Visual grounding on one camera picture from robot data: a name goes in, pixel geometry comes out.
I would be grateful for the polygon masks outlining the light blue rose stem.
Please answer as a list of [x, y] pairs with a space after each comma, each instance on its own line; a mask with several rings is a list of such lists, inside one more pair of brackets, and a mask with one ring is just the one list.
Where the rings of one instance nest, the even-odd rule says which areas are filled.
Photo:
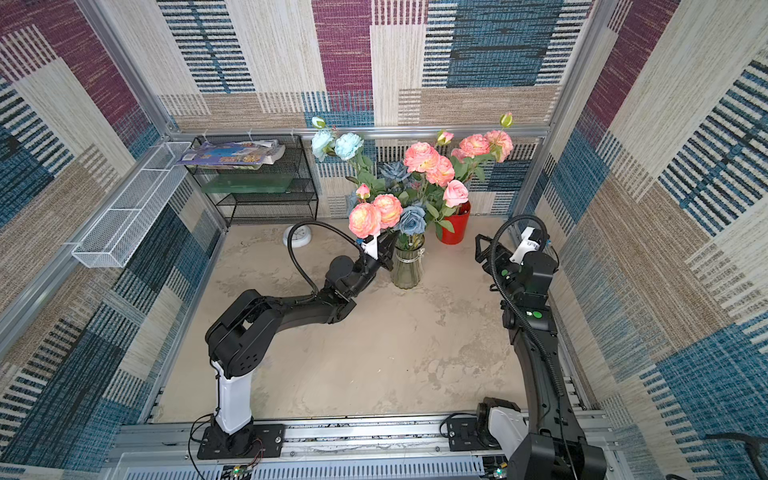
[[365, 153], [364, 139], [354, 132], [340, 133], [319, 116], [313, 116], [310, 124], [315, 129], [310, 148], [320, 173], [371, 187], [374, 162]]

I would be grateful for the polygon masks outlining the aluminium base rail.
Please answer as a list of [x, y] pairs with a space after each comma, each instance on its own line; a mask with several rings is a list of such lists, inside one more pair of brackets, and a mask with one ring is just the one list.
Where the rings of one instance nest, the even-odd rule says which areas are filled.
[[125, 426], [102, 479], [509, 479], [476, 416], [320, 417], [261, 422], [268, 456], [200, 459], [205, 420]]

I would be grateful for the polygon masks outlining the red pencil cup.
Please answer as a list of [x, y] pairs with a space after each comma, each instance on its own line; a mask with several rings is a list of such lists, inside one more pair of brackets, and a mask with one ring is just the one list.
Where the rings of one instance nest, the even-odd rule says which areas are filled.
[[470, 202], [460, 205], [457, 213], [446, 219], [446, 222], [451, 225], [452, 229], [447, 229], [442, 224], [436, 226], [437, 239], [446, 245], [460, 244], [465, 237], [470, 214]]

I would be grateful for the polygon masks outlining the green sheet on shelf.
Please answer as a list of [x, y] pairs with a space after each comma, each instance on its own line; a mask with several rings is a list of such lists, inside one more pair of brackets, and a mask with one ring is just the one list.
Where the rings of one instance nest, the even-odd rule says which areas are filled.
[[294, 178], [290, 175], [219, 175], [201, 187], [208, 194], [285, 193]]

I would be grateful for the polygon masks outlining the clear glass vase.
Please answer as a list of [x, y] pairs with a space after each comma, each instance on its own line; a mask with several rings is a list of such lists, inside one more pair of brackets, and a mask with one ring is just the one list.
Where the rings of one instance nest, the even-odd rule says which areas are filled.
[[391, 280], [402, 290], [409, 290], [419, 285], [422, 278], [422, 260], [425, 253], [424, 234], [404, 235], [397, 240]]

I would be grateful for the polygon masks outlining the grey blue rose stem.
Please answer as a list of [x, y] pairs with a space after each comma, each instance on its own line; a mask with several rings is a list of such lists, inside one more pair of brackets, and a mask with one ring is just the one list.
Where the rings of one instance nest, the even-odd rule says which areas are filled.
[[403, 208], [395, 229], [401, 235], [423, 235], [427, 226], [424, 175], [409, 172], [402, 162], [388, 162], [378, 166], [378, 176], [384, 180], [384, 192], [393, 195]]

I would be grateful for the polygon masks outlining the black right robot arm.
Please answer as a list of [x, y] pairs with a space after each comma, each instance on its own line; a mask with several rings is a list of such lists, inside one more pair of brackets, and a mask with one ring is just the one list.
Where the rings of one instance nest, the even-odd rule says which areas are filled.
[[515, 215], [475, 252], [501, 296], [502, 324], [522, 369], [528, 406], [522, 413], [486, 399], [485, 431], [503, 451], [510, 479], [602, 479], [605, 455], [589, 444], [564, 383], [558, 329], [547, 304], [559, 260], [546, 253], [548, 240], [541, 219]]

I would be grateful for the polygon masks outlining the white blue alarm clock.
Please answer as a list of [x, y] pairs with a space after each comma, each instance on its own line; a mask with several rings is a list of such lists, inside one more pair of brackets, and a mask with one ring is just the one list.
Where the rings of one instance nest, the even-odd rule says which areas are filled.
[[282, 242], [285, 246], [288, 246], [288, 243], [291, 243], [291, 245], [294, 248], [304, 247], [308, 245], [311, 242], [311, 240], [312, 240], [311, 228], [306, 225], [299, 226], [296, 229], [293, 229], [292, 226], [289, 226], [283, 232], [283, 237], [282, 237]]

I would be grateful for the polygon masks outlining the colourful book on shelf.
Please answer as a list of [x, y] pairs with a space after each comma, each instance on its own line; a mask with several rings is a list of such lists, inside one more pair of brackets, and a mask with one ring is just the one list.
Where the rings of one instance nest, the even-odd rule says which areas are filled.
[[185, 151], [177, 160], [181, 166], [206, 169], [258, 170], [280, 160], [286, 146], [278, 140], [257, 140], [213, 144], [205, 141]]

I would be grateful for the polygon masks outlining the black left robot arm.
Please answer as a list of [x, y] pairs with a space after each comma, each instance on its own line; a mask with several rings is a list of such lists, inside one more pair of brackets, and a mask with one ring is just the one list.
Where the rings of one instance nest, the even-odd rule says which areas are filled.
[[213, 424], [219, 431], [234, 435], [252, 424], [252, 373], [274, 337], [293, 328], [344, 320], [355, 308], [355, 298], [373, 282], [377, 272], [393, 268], [397, 237], [387, 232], [369, 242], [353, 241], [359, 258], [334, 258], [324, 286], [319, 289], [311, 284], [309, 295], [274, 297], [249, 289], [224, 311], [205, 335], [209, 360], [217, 372]]

